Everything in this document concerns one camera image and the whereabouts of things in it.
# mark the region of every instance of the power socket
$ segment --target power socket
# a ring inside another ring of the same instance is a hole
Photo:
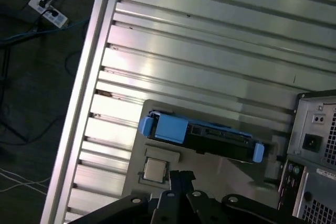
[[[63,28],[68,25],[69,19],[64,14],[53,8],[51,5],[46,6],[46,8],[39,6],[40,1],[41,0],[30,0],[28,5],[40,14],[42,14],[45,10],[55,10],[58,12],[56,17],[54,17],[50,12],[44,13],[43,17],[45,17],[58,28]]]

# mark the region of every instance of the ribbed metal surface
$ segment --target ribbed metal surface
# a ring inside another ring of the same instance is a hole
[[[299,92],[336,88],[332,1],[119,0],[66,220],[121,195],[147,99],[288,132]]]

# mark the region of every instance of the metal frame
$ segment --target metal frame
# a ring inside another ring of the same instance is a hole
[[[97,202],[120,198],[146,100],[285,141],[297,93],[336,80],[334,21],[306,12],[336,12],[326,5],[334,1],[293,1],[305,8],[287,8],[288,0],[96,0],[42,223],[87,214],[83,204],[68,205],[76,190]],[[231,180],[236,188],[238,177]]]
[[[69,102],[42,224],[62,223],[117,0],[95,0]]]

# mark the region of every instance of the screw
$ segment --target screw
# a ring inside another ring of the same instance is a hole
[[[232,202],[232,203],[236,203],[236,202],[238,202],[238,199],[236,197],[230,197],[229,201]]]
[[[133,202],[133,203],[140,203],[140,202],[141,202],[141,199],[132,199],[132,202]]]
[[[195,196],[195,197],[199,197],[200,195],[202,195],[199,191],[194,191],[193,192],[193,195]]]

